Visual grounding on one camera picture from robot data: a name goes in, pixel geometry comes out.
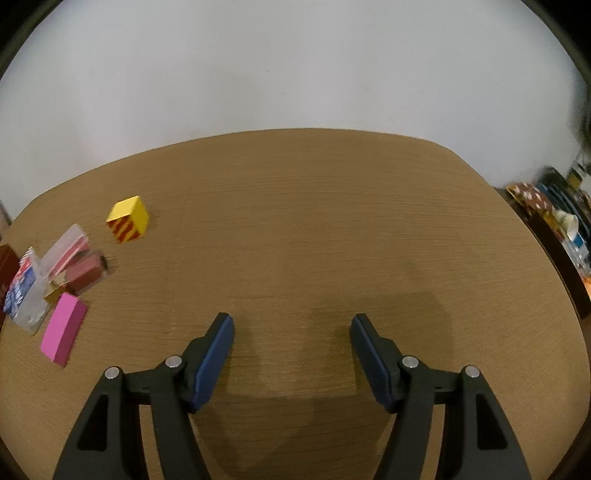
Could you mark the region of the pink eraser block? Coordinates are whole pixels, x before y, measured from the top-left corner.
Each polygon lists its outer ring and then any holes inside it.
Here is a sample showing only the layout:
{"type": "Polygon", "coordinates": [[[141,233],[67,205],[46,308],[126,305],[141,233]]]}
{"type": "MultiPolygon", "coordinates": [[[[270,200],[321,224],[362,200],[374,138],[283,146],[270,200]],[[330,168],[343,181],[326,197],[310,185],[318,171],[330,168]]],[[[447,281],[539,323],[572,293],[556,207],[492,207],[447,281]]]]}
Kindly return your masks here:
{"type": "Polygon", "coordinates": [[[66,366],[87,309],[87,305],[73,294],[60,296],[40,344],[41,352],[54,364],[66,366]]]}

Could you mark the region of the clear box blue label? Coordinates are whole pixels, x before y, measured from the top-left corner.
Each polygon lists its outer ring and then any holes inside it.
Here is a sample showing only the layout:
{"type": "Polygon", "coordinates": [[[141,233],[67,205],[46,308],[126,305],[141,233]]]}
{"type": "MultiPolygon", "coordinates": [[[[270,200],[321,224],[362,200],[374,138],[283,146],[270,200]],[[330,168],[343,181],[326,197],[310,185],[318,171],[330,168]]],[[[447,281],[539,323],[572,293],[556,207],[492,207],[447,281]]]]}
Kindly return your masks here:
{"type": "Polygon", "coordinates": [[[10,283],[3,311],[14,324],[35,335],[49,311],[44,299],[48,276],[33,247],[19,261],[19,269],[10,283]]]}

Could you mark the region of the clear box with red content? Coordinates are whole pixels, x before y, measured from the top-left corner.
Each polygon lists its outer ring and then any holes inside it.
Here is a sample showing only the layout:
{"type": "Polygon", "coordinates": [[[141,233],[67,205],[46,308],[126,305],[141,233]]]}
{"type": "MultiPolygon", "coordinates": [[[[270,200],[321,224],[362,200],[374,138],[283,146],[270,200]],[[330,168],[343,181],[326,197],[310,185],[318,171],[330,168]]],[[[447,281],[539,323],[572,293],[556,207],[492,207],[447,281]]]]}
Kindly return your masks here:
{"type": "Polygon", "coordinates": [[[41,258],[42,271],[53,278],[71,264],[74,257],[87,250],[89,239],[78,224],[71,225],[41,258]]]}

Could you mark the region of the small gold tan block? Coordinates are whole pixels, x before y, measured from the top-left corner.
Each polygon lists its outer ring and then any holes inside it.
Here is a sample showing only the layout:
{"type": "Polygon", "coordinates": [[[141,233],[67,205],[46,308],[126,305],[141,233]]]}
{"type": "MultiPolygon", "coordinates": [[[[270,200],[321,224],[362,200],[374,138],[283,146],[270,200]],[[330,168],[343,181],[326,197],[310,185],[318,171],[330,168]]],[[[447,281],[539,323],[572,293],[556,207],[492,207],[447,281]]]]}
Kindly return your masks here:
{"type": "Polygon", "coordinates": [[[44,292],[44,300],[50,306],[55,306],[63,293],[70,292],[71,289],[66,279],[66,272],[62,271],[48,281],[44,292]]]}

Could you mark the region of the small dark red box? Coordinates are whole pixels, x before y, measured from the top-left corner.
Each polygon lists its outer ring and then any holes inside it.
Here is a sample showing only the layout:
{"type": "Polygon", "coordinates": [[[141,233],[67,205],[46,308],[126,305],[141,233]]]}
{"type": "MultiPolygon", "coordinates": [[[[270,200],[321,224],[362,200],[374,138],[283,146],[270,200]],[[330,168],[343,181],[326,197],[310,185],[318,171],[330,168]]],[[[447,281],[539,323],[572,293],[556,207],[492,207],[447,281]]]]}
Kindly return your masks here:
{"type": "Polygon", "coordinates": [[[80,294],[106,276],[108,265],[103,253],[99,250],[88,251],[77,262],[65,270],[68,288],[80,294]]]}

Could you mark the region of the red gold tin box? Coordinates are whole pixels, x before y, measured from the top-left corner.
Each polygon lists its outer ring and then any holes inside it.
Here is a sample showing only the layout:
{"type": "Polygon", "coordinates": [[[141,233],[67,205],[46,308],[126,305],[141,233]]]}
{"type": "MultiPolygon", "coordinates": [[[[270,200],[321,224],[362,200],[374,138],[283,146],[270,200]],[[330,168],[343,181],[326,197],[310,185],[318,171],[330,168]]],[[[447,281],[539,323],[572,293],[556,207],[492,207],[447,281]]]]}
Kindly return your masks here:
{"type": "Polygon", "coordinates": [[[10,284],[19,269],[19,257],[9,245],[0,246],[0,326],[6,314],[4,304],[10,284]]]}

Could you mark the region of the yellow red striped cube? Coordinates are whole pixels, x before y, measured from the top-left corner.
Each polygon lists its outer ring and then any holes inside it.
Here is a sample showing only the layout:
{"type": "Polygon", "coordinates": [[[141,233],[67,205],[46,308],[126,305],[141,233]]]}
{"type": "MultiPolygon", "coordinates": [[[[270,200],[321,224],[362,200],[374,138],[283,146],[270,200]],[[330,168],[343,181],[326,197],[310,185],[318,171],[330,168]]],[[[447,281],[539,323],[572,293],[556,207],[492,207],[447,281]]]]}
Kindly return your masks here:
{"type": "Polygon", "coordinates": [[[144,235],[149,214],[139,196],[116,202],[111,208],[106,225],[118,243],[126,243],[144,235]]]}

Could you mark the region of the cluttered side shelf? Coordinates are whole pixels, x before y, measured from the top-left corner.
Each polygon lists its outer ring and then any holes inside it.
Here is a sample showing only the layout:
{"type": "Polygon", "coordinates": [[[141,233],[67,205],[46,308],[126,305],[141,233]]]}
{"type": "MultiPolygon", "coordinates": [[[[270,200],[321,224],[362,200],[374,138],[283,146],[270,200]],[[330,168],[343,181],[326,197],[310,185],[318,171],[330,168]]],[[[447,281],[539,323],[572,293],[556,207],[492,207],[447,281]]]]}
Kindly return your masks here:
{"type": "Polygon", "coordinates": [[[545,166],[532,182],[512,182],[497,192],[535,236],[563,282],[579,318],[590,315],[590,194],[585,170],[564,176],[545,166]]]}

